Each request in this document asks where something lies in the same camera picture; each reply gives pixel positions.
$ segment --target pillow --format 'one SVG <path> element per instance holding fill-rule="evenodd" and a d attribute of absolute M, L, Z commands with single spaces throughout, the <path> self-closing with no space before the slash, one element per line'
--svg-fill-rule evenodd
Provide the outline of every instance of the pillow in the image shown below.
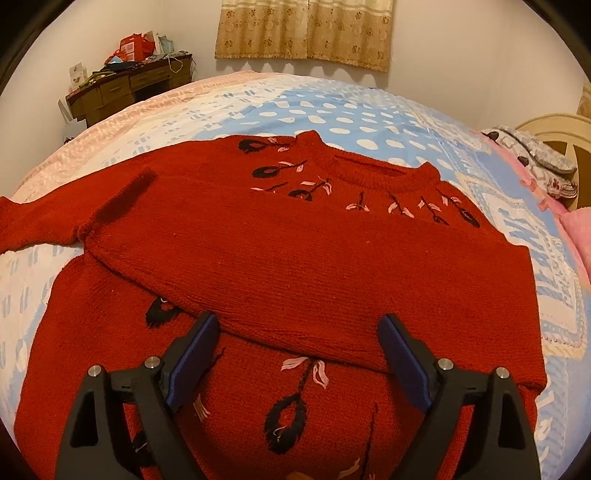
<path fill-rule="evenodd" d="M 568 175 L 577 170 L 577 163 L 574 160 L 558 153 L 529 132 L 509 127 L 499 127 L 499 129 L 518 140 L 542 167 L 561 175 Z"/>
<path fill-rule="evenodd" d="M 561 175 L 548 170 L 545 168 L 538 159 L 541 158 L 540 151 L 541 147 L 534 147 L 533 150 L 526 147 L 525 143 L 519 140 L 516 136 L 510 133 L 511 129 L 506 127 L 495 127 L 491 129 L 483 130 L 482 133 L 494 140 L 497 144 L 505 147 L 507 150 L 513 153 L 514 156 L 521 162 L 521 164 L 527 168 L 539 187 L 548 193 L 548 195 L 559 199 L 567 198 L 572 199 L 578 195 L 577 185 L 569 179 L 562 177 Z"/>
<path fill-rule="evenodd" d="M 591 278 L 591 207 L 565 213 L 560 223 L 573 240 L 583 258 L 583 264 Z"/>

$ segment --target ribbed neckline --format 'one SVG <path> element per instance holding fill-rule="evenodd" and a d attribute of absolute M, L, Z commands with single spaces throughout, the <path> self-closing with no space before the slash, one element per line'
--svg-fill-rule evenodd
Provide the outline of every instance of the ribbed neckline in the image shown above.
<path fill-rule="evenodd" d="M 374 160 L 326 145 L 314 130 L 300 133 L 295 140 L 306 159 L 317 164 L 330 178 L 363 188 L 408 193 L 423 190 L 441 180 L 439 171 L 430 163 L 407 168 Z"/>

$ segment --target pink blanket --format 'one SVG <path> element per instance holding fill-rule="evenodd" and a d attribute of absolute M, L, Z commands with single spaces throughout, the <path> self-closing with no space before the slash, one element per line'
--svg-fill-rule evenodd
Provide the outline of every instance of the pink blanket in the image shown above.
<path fill-rule="evenodd" d="M 583 264 L 591 278 L 591 207 L 565 213 L 560 223 L 570 235 L 583 258 Z"/>

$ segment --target knitted sweater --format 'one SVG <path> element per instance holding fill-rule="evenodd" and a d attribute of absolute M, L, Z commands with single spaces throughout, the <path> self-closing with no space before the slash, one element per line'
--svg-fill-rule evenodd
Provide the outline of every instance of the knitted sweater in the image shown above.
<path fill-rule="evenodd" d="M 187 142 L 30 204 L 1 199 L 0 228 L 0 251 L 85 245 L 56 278 L 17 412 L 42 480 L 87 368 L 164 352 L 204 309 L 220 315 L 216 361 L 177 421 L 210 480 L 387 479 L 421 415 L 387 374 L 386 312 L 460 367 L 509 368 L 535 423 L 545 373 L 528 251 L 431 165 L 390 166 L 315 132 Z M 147 314 L 169 305 L 182 313 Z M 137 433 L 133 408 L 128 420 Z"/>

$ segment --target wooden desk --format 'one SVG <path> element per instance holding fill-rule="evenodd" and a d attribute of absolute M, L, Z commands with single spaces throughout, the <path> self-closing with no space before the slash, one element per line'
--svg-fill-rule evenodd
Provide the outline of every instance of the wooden desk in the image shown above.
<path fill-rule="evenodd" d="M 72 116 L 91 126 L 124 108 L 191 82 L 192 55 L 147 63 L 97 80 L 66 97 Z"/>

